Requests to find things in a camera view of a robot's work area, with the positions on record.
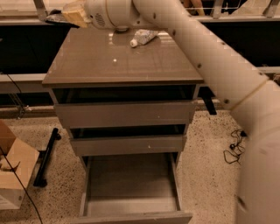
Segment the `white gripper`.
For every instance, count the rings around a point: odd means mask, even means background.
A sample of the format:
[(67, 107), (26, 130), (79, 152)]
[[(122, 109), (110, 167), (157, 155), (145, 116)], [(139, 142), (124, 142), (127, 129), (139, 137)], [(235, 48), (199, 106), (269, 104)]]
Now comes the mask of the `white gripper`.
[(81, 28), (88, 28), (91, 21), (99, 29), (105, 29), (109, 26), (106, 0), (67, 3), (62, 9), (62, 15), (67, 22)]

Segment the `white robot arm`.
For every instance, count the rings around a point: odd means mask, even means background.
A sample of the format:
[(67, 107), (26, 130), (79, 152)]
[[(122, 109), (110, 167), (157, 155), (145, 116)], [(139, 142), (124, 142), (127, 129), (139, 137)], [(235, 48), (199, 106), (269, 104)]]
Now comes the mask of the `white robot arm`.
[(165, 30), (248, 142), (237, 193), (237, 224), (280, 224), (280, 87), (192, 17), (180, 0), (77, 0), (64, 6), (82, 28)]

